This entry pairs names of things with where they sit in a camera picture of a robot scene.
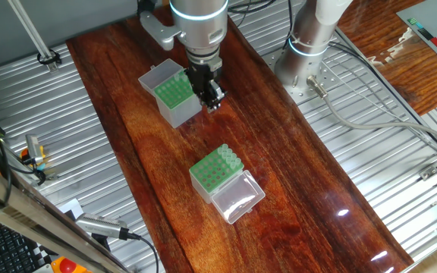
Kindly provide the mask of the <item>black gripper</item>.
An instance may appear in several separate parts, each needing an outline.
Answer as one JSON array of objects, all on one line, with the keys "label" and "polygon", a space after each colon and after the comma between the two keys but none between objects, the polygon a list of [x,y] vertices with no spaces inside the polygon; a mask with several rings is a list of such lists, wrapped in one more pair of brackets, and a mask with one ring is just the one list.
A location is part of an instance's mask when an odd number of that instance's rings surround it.
[{"label": "black gripper", "polygon": [[189,63],[187,76],[200,102],[204,104],[208,113],[218,109],[226,94],[219,86],[222,66],[213,70],[209,64]]}]

